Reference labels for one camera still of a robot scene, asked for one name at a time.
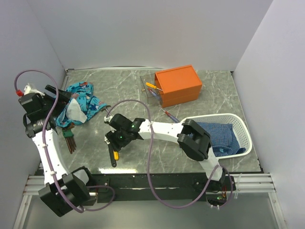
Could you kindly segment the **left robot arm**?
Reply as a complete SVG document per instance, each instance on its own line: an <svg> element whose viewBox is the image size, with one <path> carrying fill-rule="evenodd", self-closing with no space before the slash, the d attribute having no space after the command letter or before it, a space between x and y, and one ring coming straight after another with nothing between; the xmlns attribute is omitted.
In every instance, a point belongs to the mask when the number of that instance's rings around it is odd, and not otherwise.
<svg viewBox="0 0 305 229"><path fill-rule="evenodd" d="M56 124L49 115L52 105L45 101L47 94L30 83L20 94L19 103L26 111L25 133L35 144L44 169L45 187L38 192L40 199L59 217L72 210L83 213L83 204L90 200L89 191L95 185L94 178L86 167L69 172L65 166Z"/></svg>

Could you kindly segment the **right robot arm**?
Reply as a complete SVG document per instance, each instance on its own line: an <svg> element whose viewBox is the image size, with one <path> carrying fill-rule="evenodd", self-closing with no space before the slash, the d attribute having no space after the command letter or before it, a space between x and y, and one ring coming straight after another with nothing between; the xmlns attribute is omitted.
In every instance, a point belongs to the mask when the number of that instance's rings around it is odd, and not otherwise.
<svg viewBox="0 0 305 229"><path fill-rule="evenodd" d="M179 145L187 157L199 162L209 186L220 190L225 185L225 171L214 155L210 135L192 119L178 123L152 122L144 118L129 120L122 114L104 117L112 130L105 134L109 149L119 152L134 140L163 140Z"/></svg>

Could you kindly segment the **clear plastic drawer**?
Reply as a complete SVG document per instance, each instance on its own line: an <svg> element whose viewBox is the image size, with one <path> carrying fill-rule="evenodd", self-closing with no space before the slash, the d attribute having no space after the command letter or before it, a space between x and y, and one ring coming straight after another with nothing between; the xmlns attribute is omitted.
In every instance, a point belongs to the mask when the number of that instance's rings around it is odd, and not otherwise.
<svg viewBox="0 0 305 229"><path fill-rule="evenodd" d="M163 91L161 86L157 85L155 74L147 74L140 77L141 90L145 93L146 102L151 105L163 104Z"/></svg>

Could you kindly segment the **yellow slim screwdriver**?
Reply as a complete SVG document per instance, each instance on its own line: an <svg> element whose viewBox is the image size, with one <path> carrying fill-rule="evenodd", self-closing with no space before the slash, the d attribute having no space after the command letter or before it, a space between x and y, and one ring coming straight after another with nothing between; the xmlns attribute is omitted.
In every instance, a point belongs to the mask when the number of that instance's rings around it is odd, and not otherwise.
<svg viewBox="0 0 305 229"><path fill-rule="evenodd" d="M150 87L150 88L153 88L153 89L162 91L161 88L158 88L156 85L153 85L153 84L151 84L151 83L149 83L149 82L146 82L145 85L148 86L148 87Z"/></svg>

